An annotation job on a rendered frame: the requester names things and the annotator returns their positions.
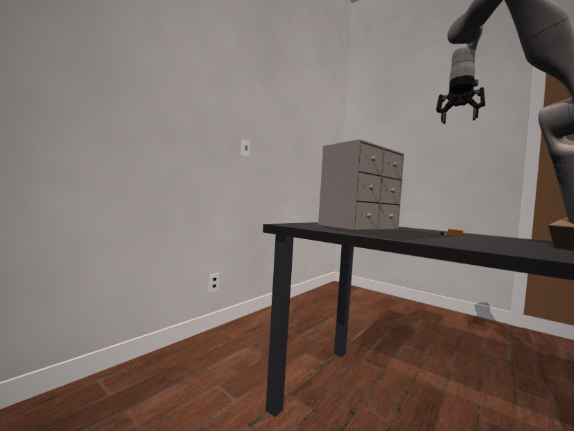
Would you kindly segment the beige drawer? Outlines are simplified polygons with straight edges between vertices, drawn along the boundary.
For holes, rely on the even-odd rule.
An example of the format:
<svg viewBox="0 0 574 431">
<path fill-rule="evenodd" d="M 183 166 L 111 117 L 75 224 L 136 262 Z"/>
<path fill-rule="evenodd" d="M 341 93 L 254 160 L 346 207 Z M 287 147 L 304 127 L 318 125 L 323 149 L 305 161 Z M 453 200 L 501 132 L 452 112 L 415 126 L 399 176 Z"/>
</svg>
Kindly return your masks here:
<svg viewBox="0 0 574 431">
<path fill-rule="evenodd" d="M 379 228 L 397 227 L 398 216 L 398 205 L 380 204 Z"/>
<path fill-rule="evenodd" d="M 377 228 L 379 206 L 375 203 L 356 202 L 354 228 Z"/>
<path fill-rule="evenodd" d="M 364 143 L 360 145 L 359 170 L 382 173 L 383 151 Z"/>
<path fill-rule="evenodd" d="M 357 199 L 379 201 L 381 179 L 379 176 L 359 172 Z"/>
<path fill-rule="evenodd" d="M 402 178 L 402 161 L 402 155 L 384 150 L 383 174 Z"/>
<path fill-rule="evenodd" d="M 400 180 L 382 177 L 381 201 L 400 203 L 400 189 Z"/>
</svg>

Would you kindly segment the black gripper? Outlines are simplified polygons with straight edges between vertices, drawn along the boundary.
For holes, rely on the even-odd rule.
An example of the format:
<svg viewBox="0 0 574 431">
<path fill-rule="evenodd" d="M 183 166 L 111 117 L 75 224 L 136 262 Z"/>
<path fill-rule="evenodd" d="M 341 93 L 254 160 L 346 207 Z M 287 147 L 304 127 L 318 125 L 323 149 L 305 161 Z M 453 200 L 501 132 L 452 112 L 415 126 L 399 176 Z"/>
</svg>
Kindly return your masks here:
<svg viewBox="0 0 574 431">
<path fill-rule="evenodd" d="M 452 106 L 464 106 L 469 103 L 473 109 L 473 120 L 478 118 L 479 108 L 485 106 L 484 88 L 481 87 L 479 90 L 474 90 L 474 77 L 469 75 L 458 76 L 450 81 L 449 93 L 448 95 L 439 95 L 438 103 L 436 107 L 437 113 L 441 113 L 441 121 L 445 124 L 446 122 L 446 112 L 452 108 Z M 480 103 L 475 102 L 473 96 L 477 94 L 480 96 Z M 442 103 L 448 99 L 449 102 L 443 107 Z"/>
</svg>

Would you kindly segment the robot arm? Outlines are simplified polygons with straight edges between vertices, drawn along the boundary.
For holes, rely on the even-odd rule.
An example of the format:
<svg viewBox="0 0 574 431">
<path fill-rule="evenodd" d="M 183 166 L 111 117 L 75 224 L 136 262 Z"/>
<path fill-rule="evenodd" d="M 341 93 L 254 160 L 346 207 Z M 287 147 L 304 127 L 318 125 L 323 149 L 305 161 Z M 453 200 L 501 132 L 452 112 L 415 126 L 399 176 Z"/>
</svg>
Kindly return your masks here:
<svg viewBox="0 0 574 431">
<path fill-rule="evenodd" d="M 475 52 L 483 24 L 503 0 L 474 0 L 448 31 L 450 81 L 475 78 Z M 539 126 L 554 165 L 568 221 L 574 224 L 574 33 L 566 11 L 552 0 L 505 0 L 528 63 L 562 82 L 572 98 L 542 108 Z M 467 31 L 469 30 L 469 31 Z"/>
</svg>

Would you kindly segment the white small chest of drawers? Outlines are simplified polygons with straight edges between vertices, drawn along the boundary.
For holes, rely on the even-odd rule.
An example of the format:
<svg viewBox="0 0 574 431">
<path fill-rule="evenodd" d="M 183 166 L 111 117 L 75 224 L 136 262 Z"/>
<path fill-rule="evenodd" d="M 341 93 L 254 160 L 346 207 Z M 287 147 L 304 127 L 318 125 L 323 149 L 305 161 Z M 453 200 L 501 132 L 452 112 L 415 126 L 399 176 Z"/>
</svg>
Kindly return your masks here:
<svg viewBox="0 0 574 431">
<path fill-rule="evenodd" d="M 382 149 L 383 158 L 382 158 L 381 174 L 365 170 L 359 170 L 359 156 L 360 156 L 361 143 L 365 143 Z M 318 225 L 338 227 L 343 229 L 353 229 L 353 230 L 399 228 L 400 203 L 396 202 L 381 203 L 382 176 L 390 179 L 400 180 L 401 182 L 400 202 L 402 192 L 402 178 L 392 177 L 383 174 L 384 150 L 402 155 L 403 158 L 402 174 L 403 174 L 404 154 L 401 152 L 397 152 L 392 149 L 388 149 L 360 139 L 323 146 Z M 360 200 L 356 198 L 359 172 L 380 176 L 381 187 L 380 187 L 379 201 Z M 380 212 L 380 203 L 398 205 L 399 207 L 398 226 L 379 228 L 379 215 L 378 215 L 377 228 L 354 228 L 355 215 L 356 215 L 356 202 L 364 202 L 364 201 L 371 201 L 367 203 L 379 204 L 378 205 L 379 212 Z"/>
</svg>

